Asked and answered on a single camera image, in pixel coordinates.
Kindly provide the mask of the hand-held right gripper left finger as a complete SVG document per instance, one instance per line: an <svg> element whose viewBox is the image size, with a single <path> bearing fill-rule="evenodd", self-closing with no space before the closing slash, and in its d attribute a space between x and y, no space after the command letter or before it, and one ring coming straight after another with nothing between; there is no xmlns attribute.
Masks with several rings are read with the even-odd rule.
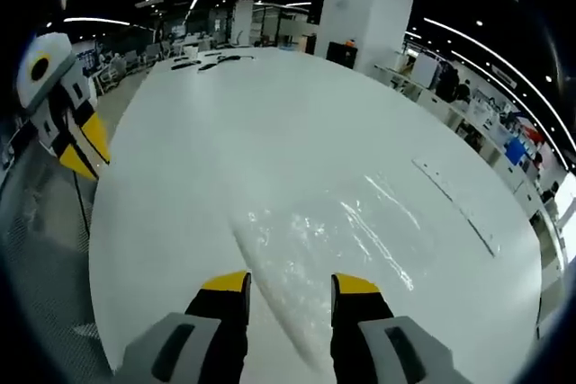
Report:
<svg viewBox="0 0 576 384"><path fill-rule="evenodd" d="M204 283L125 349L119 383L238 383L248 353L251 273Z"/></svg>

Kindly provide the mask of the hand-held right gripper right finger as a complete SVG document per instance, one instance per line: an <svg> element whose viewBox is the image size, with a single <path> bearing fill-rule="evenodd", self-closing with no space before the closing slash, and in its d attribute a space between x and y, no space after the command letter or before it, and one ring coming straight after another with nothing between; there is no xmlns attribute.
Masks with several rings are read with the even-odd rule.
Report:
<svg viewBox="0 0 576 384"><path fill-rule="evenodd" d="M394 316L379 288L331 275L330 356L338 383L466 383L451 350L407 316Z"/></svg>

